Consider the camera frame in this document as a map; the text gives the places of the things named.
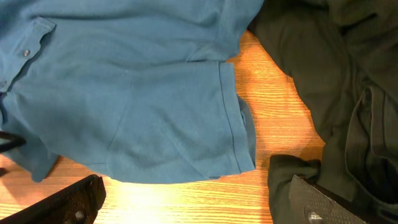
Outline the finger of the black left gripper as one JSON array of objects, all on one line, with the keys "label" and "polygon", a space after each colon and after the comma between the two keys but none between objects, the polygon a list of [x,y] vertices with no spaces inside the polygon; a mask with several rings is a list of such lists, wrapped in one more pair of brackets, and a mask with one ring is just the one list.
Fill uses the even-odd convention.
[{"label": "finger of the black left gripper", "polygon": [[17,134],[1,131],[1,148],[0,152],[4,153],[11,149],[21,147],[26,143],[25,139]]}]

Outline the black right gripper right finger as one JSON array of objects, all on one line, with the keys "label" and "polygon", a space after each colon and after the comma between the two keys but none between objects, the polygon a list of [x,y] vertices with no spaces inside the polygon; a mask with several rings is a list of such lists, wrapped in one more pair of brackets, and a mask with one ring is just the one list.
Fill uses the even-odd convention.
[{"label": "black right gripper right finger", "polygon": [[373,218],[329,190],[293,176],[289,200],[295,221],[301,224],[370,224]]}]

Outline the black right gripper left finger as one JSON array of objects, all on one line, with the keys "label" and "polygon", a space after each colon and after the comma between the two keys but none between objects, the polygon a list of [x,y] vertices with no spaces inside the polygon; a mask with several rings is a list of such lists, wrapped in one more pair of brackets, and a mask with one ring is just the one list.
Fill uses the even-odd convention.
[{"label": "black right gripper left finger", "polygon": [[1,220],[1,224],[93,224],[104,204],[103,178],[95,174]]}]

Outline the blue polo shirt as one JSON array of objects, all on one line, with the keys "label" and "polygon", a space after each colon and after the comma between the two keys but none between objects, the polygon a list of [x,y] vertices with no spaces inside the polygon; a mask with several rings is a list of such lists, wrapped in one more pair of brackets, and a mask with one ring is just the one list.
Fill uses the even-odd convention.
[{"label": "blue polo shirt", "polygon": [[5,156],[46,178],[63,156],[121,182],[254,170],[236,93],[239,41],[261,1],[2,0]]}]

